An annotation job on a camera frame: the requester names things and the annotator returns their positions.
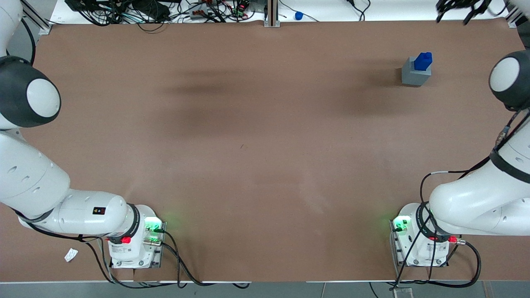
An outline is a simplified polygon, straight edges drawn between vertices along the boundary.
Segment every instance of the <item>wires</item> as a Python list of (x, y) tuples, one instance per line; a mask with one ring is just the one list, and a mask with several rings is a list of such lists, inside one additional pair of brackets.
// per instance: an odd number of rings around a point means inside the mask
[[(496, 142), (496, 145), (494, 147), (494, 150), (498, 150), (500, 149), (502, 146), (504, 146), (512, 137), (513, 135), (519, 130), (519, 128), (528, 120), (528, 118), (530, 117), (530, 112), (527, 111), (525, 117), (517, 124), (517, 126), (508, 134), (509, 130), (510, 130), (510, 127), (512, 125), (512, 123), (515, 121), (515, 119), (517, 118), (517, 116), (520, 114), (521, 111), (517, 111), (515, 112), (512, 117), (510, 118), (510, 120), (508, 121), (508, 123), (505, 125), (504, 129), (501, 131), (501, 134), (499, 134), (499, 137), (497, 138), (497, 142)], [(427, 175), (424, 176), (424, 178), (421, 180), (421, 183), (420, 183), (420, 200), (421, 200), (421, 205), (420, 205), (420, 208), (423, 207), (423, 210), (426, 210), (427, 213), (428, 213), (428, 217), (427, 219), (421, 223), (421, 227), (419, 228), (420, 232), (418, 232), (418, 234), (416, 235), (416, 238), (414, 239), (414, 241), (412, 242), (411, 244), (411, 247), (409, 249), (409, 251), (407, 252), (407, 255), (405, 256), (404, 260), (403, 260), (403, 264), (401, 266), (401, 269), (400, 269), (400, 272), (398, 273), (397, 275), (397, 279), (396, 279), (396, 282), (394, 284), (394, 288), (395, 287), (398, 287), (399, 286), (399, 283), (400, 283), (400, 278), (401, 278), (401, 274), (403, 272), (403, 268), (406, 264), (406, 261), (409, 257), (409, 254), (412, 250), (412, 247), (414, 246), (414, 244), (416, 243), (416, 240), (418, 238), (418, 236), (421, 234), (421, 230), (426, 226), (426, 223), (429, 222), (429, 220), (431, 220), (431, 222), (433, 223), (434, 225), (434, 239), (433, 239), (433, 253), (432, 253), (432, 259), (431, 259), (431, 264), (430, 264), (430, 268), (429, 268), (429, 276), (428, 276), (428, 279), (426, 281), (411, 281), (411, 282), (403, 282), (403, 283), (417, 283), (417, 284), (434, 284), (434, 285), (439, 285), (439, 286), (447, 286), (447, 287), (455, 287), (455, 288), (461, 288), (461, 287), (469, 287), (469, 286), (472, 286), (474, 283), (476, 283), (476, 281), (478, 280), (479, 276), (480, 276), (480, 271), (481, 271), (481, 268), (482, 268), (482, 264), (481, 264), (481, 259), (480, 259), (480, 254), (479, 252), (477, 251), (477, 249), (472, 246), (469, 242), (466, 242), (466, 245), (468, 245), (472, 250), (473, 252), (475, 253), (476, 255), (476, 259), (477, 259), (477, 268), (476, 268), (476, 272), (475, 272), (475, 275), (473, 276), (473, 278), (468, 282), (468, 283), (465, 283), (465, 284), (459, 284), (459, 285), (453, 285), (453, 284), (444, 284), (444, 283), (440, 283), (440, 282), (432, 282), (430, 279), (431, 279), (431, 276), (432, 276), (432, 267), (433, 267), (433, 262), (434, 262), (434, 258), (435, 258), (435, 251), (436, 251), (436, 238), (437, 238), (437, 230), (436, 230), (436, 222), (435, 222), (435, 219), (434, 219), (434, 216), (433, 214), (431, 213), (430, 209), (429, 208), (425, 208), (426, 204), (428, 203), (428, 201), (425, 201), (425, 199), (423, 198), (423, 185), (425, 183), (425, 180), (430, 177), (431, 175), (434, 175), (434, 174), (441, 174), (441, 173), (462, 173), (462, 175), (458, 178), (458, 179), (461, 179), (463, 177), (465, 177), (467, 174), (469, 174), (470, 172), (472, 171), (475, 171), (477, 169), (479, 169), (480, 167), (482, 167), (483, 165), (485, 165), (487, 162), (489, 161), (489, 157), (486, 157), (484, 158), (483, 160), (481, 160), (480, 162), (478, 162), (476, 165), (472, 166), (471, 168), (469, 168), (468, 170), (465, 170), (465, 171), (438, 171), (438, 172), (432, 172), (432, 173), (429, 173)], [(455, 246), (455, 248), (451, 251), (451, 253), (449, 254), (449, 256), (446, 258), (446, 261), (441, 264), (440, 266), (444, 266), (447, 264), (447, 262), (449, 262), (450, 258), (454, 255), (454, 253), (456, 252), (456, 249), (457, 249), (458, 246)]]
[(506, 4), (504, 5), (504, 8), (499, 13), (495, 13), (495, 12), (491, 11), (489, 6), (488, 6), (488, 12), (491, 13), (491, 15), (493, 15), (493, 16), (500, 16), (507, 8), (508, 8), (508, 2), (506, 1)]
[(473, 250), (476, 256), (476, 271), (475, 271), (475, 275), (473, 276), (473, 278), (465, 284), (454, 285), (454, 284), (445, 284), (445, 283), (432, 282), (432, 281), (429, 281), (428, 284), (442, 286), (442, 287), (450, 287), (450, 288), (465, 288), (465, 287), (470, 287), (474, 285), (479, 280), (480, 271), (482, 269), (482, 260), (480, 258), (480, 253), (473, 245), (471, 245), (471, 243), (466, 242), (465, 245), (471, 248), (471, 250)]
[[(287, 4), (285, 4), (282, 0), (278, 0), (278, 2), (282, 3), (283, 6), (287, 7), (288, 9), (294, 11), (294, 12), (298, 12), (297, 10), (294, 10), (292, 9), (290, 6), (288, 6)], [(304, 16), (310, 18), (311, 20), (315, 21), (315, 22), (320, 22), (319, 20), (315, 19), (314, 17), (308, 15), (308, 14), (304, 14)]]
[(356, 11), (358, 11), (359, 13), (361, 13), (361, 15), (359, 16), (359, 22), (360, 21), (366, 21), (365, 12), (368, 10), (370, 5), (372, 4), (372, 2), (370, 0), (367, 0), (367, 1), (368, 1), (368, 6), (366, 6), (366, 8), (364, 10), (360, 10), (357, 6), (355, 6), (355, 0), (348, 0), (348, 2), (351, 4), (351, 6), (353, 6), (354, 9)]
[(24, 18), (20, 19), (24, 27), (26, 28), (26, 32), (28, 32), (28, 35), (30, 37), (31, 41), (31, 59), (30, 64), (33, 66), (33, 63), (35, 62), (35, 54), (37, 53), (37, 44), (35, 43), (35, 38), (33, 37), (33, 33), (31, 33), (31, 29), (28, 26), (28, 23), (24, 20)]
[(379, 296), (377, 296), (377, 294), (374, 291), (374, 287), (372, 287), (372, 283), (369, 282), (368, 284), (370, 285), (370, 290), (372, 290), (372, 293), (374, 293), (375, 298), (379, 298)]
[(240, 286), (240, 285), (238, 285), (238, 284), (233, 284), (233, 285), (234, 285), (236, 288), (240, 288), (240, 289), (244, 290), (244, 289), (246, 289), (246, 288), (248, 288), (248, 287), (250, 286), (250, 283), (247, 283), (247, 284), (244, 285), (244, 286)]

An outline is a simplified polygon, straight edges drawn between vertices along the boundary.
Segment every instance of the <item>floor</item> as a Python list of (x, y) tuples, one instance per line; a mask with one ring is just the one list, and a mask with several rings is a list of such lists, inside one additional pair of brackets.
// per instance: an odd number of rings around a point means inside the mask
[[(29, 0), (42, 14), (49, 18), (56, 0)], [(37, 27), (29, 22), (33, 35), (38, 39)], [(530, 48), (530, 22), (518, 28), (523, 44)], [(19, 26), (8, 47), (11, 55), (29, 59), (31, 44), (23, 26)], [(391, 298), (390, 286), (384, 283), (373, 283), (374, 291), (379, 298)], [(431, 285), (412, 285), (416, 298), (522, 298), (530, 297), (530, 282), (478, 282), (465, 289), (440, 288)], [(188, 285), (180, 290), (176, 286), (155, 288), (151, 290), (129, 290), (109, 283), (38, 283), (38, 284), (0, 284), (0, 298), (39, 297), (110, 297), (125, 296), (144, 298), (146, 295), (157, 298), (365, 298), (376, 297), (368, 283), (253, 283), (246, 290), (240, 290), (230, 284), (211, 287)]]

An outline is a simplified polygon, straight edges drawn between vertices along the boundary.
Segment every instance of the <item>black cable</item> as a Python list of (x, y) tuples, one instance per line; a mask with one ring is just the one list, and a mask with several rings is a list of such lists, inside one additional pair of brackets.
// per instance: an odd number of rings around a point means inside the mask
[[(298, 12), (297, 10), (294, 10), (292, 9), (290, 6), (288, 6), (287, 4), (285, 4), (282, 0), (278, 0), (278, 2), (282, 3), (283, 6), (287, 7), (288, 9), (294, 11), (294, 12)], [(314, 17), (308, 15), (308, 14), (304, 14), (304, 16), (310, 18), (311, 20), (315, 21), (315, 22), (320, 22), (319, 20), (315, 19)]]
[[(516, 117), (519, 115), (519, 112), (520, 111), (517, 111), (511, 118), (510, 120), (508, 121), (508, 123), (506, 124), (506, 127), (510, 127), (511, 124), (513, 123), (513, 121), (516, 119)], [(527, 112), (527, 114), (525, 115), (525, 117), (517, 124), (517, 126), (507, 135), (507, 137), (505, 137), (499, 144), (498, 148), (501, 148), (502, 146), (504, 146), (505, 143), (507, 143), (512, 137), (513, 135), (515, 134), (515, 132), (517, 132), (519, 130), (519, 128), (526, 122), (526, 120), (530, 117), (530, 111)], [(480, 161), (479, 163), (477, 163), (476, 165), (472, 166), (469, 170), (466, 170), (466, 171), (444, 171), (446, 173), (463, 173), (459, 179), (463, 178), (464, 176), (466, 176), (467, 174), (469, 174), (470, 172), (482, 167), (484, 164), (486, 164), (487, 162), (489, 161), (489, 157), (486, 157), (485, 159), (483, 159), (482, 161)], [(429, 173), (427, 175), (425, 175), (425, 177), (421, 180), (421, 183), (420, 183), (420, 199), (421, 199), (421, 202), (422, 204), (426, 204), (428, 202), (426, 202), (423, 198), (423, 184), (425, 182), (425, 180), (431, 176), (433, 173)], [(394, 285), (394, 287), (397, 287), (399, 285), (399, 279), (401, 278), (401, 274), (403, 272), (403, 268), (405, 267), (405, 264), (406, 264), (406, 260), (408, 259), (408, 256), (412, 250), (412, 247), (414, 246), (414, 244), (416, 243), (416, 240), (418, 239), (418, 236), (419, 234), (421, 233), (421, 230), (423, 229), (423, 227), (426, 225), (426, 223), (429, 221), (429, 220), (434, 220), (434, 217), (430, 211), (430, 209), (428, 208), (425, 208), (425, 210), (427, 210), (429, 216), (427, 217), (427, 219), (424, 221), (422, 227), (420, 227), (420, 232), (416, 235), (416, 238), (414, 239), (409, 251), (407, 252), (407, 255), (405, 256), (405, 259), (403, 260), (403, 264), (401, 266), (401, 270), (397, 276), (397, 279), (396, 279), (396, 283)], [(476, 250), (476, 248), (474, 246), (472, 246), (470, 244), (470, 247), (471, 249), (475, 252), (476, 256), (477, 256), (477, 271), (475, 273), (475, 276), (473, 277), (473, 279), (469, 282), (469, 283), (466, 283), (466, 284), (463, 284), (463, 285), (450, 285), (448, 287), (467, 287), (467, 286), (471, 286), (473, 285), (475, 282), (476, 282), (476, 279), (478, 279), (478, 275), (480, 275), (480, 270), (481, 270), (481, 263), (480, 263), (480, 254), (479, 252)], [(457, 249), (457, 246), (453, 249), (453, 251), (450, 253), (450, 255), (446, 258), (446, 261), (441, 264), (440, 266), (443, 266), (445, 264), (447, 264), (447, 262), (450, 260), (450, 258), (453, 256), (453, 254), (456, 252), (456, 249)], [(403, 282), (403, 283), (428, 283), (428, 284), (435, 284), (435, 285), (449, 285), (449, 284), (443, 284), (443, 283), (438, 283), (438, 282), (432, 282), (430, 281), (430, 278), (431, 278), (431, 274), (432, 274), (432, 266), (433, 266), (433, 261), (434, 261), (434, 256), (435, 256), (435, 253), (434, 253), (434, 249), (433, 249), (433, 257), (431, 259), (431, 266), (430, 266), (430, 270), (429, 270), (429, 278), (426, 280), (426, 281), (411, 281), (411, 282)]]
[(363, 20), (363, 18), (365, 17), (364, 16), (364, 13), (362, 10), (358, 9), (356, 6), (355, 6), (355, 0), (351, 0), (351, 1), (348, 1), (351, 6), (354, 8), (354, 10), (358, 11), (360, 13), (360, 16), (359, 16), (359, 22)]
[[(515, 118), (517, 117), (517, 115), (519, 114), (520, 111), (516, 112), (516, 114), (514, 114), (510, 120), (508, 121), (508, 123), (506, 124), (506, 126), (510, 127), (511, 126), (511, 123), (515, 120)], [(521, 127), (521, 125), (523, 125), (524, 122), (526, 122), (526, 120), (528, 120), (528, 118), (530, 117), (530, 111), (527, 111), (525, 117), (517, 124), (517, 126), (500, 142), (500, 144), (497, 146), (497, 149), (501, 149), (504, 144), (506, 144), (515, 134), (515, 132), (517, 132), (519, 130), (519, 128)], [(481, 160), (480, 162), (478, 162), (476, 165), (472, 166), (469, 170), (467, 170), (465, 173), (463, 173), (459, 179), (461, 178), (464, 178), (466, 175), (468, 175), (469, 173), (481, 168), (483, 165), (485, 165), (488, 161), (490, 160), (490, 157), (489, 155), (486, 156), (483, 160)]]
[(33, 66), (33, 63), (35, 62), (35, 54), (37, 53), (37, 44), (35, 43), (35, 38), (33, 38), (33, 33), (31, 33), (31, 29), (24, 20), (24, 18), (20, 19), (24, 27), (26, 28), (26, 31), (28, 32), (28, 35), (30, 37), (31, 41), (31, 60), (30, 64)]
[(506, 1), (506, 4), (504, 5), (504, 8), (499, 12), (499, 13), (494, 13), (490, 10), (490, 8), (488, 7), (488, 11), (491, 13), (491, 15), (493, 16), (500, 16), (506, 9), (508, 8), (508, 2)]
[(410, 252), (412, 251), (412, 247), (414, 247), (414, 244), (416, 244), (416, 241), (418, 240), (418, 238), (421, 235), (421, 229), (423, 229), (425, 227), (425, 225), (427, 224), (429, 219), (431, 219), (430, 214), (427, 217), (427, 219), (423, 222), (423, 224), (421, 225), (421, 227), (420, 227), (420, 229), (418, 231), (418, 234), (416, 234), (416, 237), (414, 238), (414, 241), (412, 241), (412, 243), (410, 244), (409, 251), (407, 251), (407, 254), (405, 255), (405, 258), (403, 259), (403, 264), (401, 265), (401, 269), (399, 270), (399, 273), (397, 275), (396, 282), (394, 284), (394, 288), (399, 286), (401, 275), (403, 274), (403, 269), (405, 268), (405, 265), (407, 264), (407, 259), (409, 258)]
[(442, 287), (450, 287), (450, 288), (465, 288), (465, 287), (470, 287), (474, 285), (479, 280), (480, 271), (482, 269), (482, 260), (480, 258), (480, 253), (471, 243), (466, 242), (465, 245), (471, 248), (471, 250), (473, 250), (476, 256), (476, 271), (475, 271), (475, 275), (473, 276), (473, 278), (465, 284), (453, 285), (453, 284), (445, 284), (445, 283), (433, 282), (433, 281), (429, 281), (428, 284), (442, 286)]
[(140, 24), (136, 24), (136, 25), (137, 25), (142, 31), (144, 31), (144, 32), (155, 32), (155, 31), (157, 31), (158, 29), (162, 28), (162, 26), (163, 26), (164, 24), (162, 23), (162, 24), (160, 24), (160, 26), (158, 26), (158, 27), (156, 27), (155, 29), (152, 29), (152, 30), (151, 30), (151, 29), (144, 29), (144, 28), (142, 28), (142, 26), (140, 26)]
[[(180, 260), (179, 250), (176, 247), (175, 238), (173, 238), (173, 235), (171, 235), (171, 233), (169, 233), (168, 231), (163, 231), (163, 233), (169, 236), (169, 238), (171, 239), (176, 255), (178, 256), (178, 259)], [(187, 284), (183, 284), (182, 286), (180, 285), (180, 262), (176, 263), (176, 286), (179, 288), (184, 288), (185, 286), (187, 286)]]
[(236, 283), (234, 283), (233, 285), (234, 285), (236, 288), (240, 288), (240, 289), (244, 290), (244, 289), (246, 289), (246, 288), (248, 288), (248, 287), (250, 286), (250, 283), (247, 283), (247, 284), (244, 285), (244, 286), (240, 286), (240, 285), (238, 285), (238, 284), (236, 284)]
[(370, 285), (370, 290), (372, 290), (372, 293), (374, 293), (375, 298), (379, 298), (379, 296), (377, 296), (377, 294), (374, 291), (374, 287), (372, 287), (372, 283), (370, 282), (368, 284)]
[(363, 21), (366, 21), (366, 11), (368, 10), (368, 8), (370, 8), (371, 4), (372, 2), (368, 0), (368, 6), (363, 10)]
[(188, 266), (186, 266), (184, 261), (182, 261), (182, 259), (180, 258), (179, 254), (171, 246), (167, 245), (166, 243), (162, 243), (162, 246), (167, 248), (175, 256), (176, 261), (179, 262), (182, 265), (182, 269), (184, 269), (184, 272), (186, 273), (186, 275), (190, 278), (190, 280), (194, 284), (196, 284), (198, 286), (212, 286), (212, 285), (215, 285), (215, 284), (207, 284), (207, 283), (203, 283), (203, 282), (198, 281), (193, 276), (193, 274), (191, 274), (190, 270), (188, 269)]

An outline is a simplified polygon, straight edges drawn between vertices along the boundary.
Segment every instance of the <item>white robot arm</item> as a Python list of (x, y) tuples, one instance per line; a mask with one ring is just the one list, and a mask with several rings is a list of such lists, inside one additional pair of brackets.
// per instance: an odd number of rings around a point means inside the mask
[(162, 222), (151, 208), (108, 192), (70, 189), (68, 174), (21, 136), (20, 127), (53, 121), (61, 106), (43, 73), (5, 55), (21, 17), (20, 1), (0, 0), (0, 202), (35, 230), (106, 236), (115, 268), (157, 267)]
[[(530, 15), (529, 1), (510, 2)], [(527, 116), (508, 137), (509, 125), (502, 130), (488, 159), (474, 171), (436, 187), (428, 202), (401, 209), (392, 229), (397, 261), (407, 266), (444, 266), (454, 235), (530, 235), (530, 50), (501, 59), (489, 83), (507, 109)]]

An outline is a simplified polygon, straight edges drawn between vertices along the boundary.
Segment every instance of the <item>green light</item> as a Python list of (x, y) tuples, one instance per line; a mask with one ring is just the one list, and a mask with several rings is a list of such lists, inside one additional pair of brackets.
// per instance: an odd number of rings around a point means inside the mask
[(148, 230), (158, 229), (162, 225), (160, 218), (155, 216), (149, 216), (145, 218), (145, 228)]

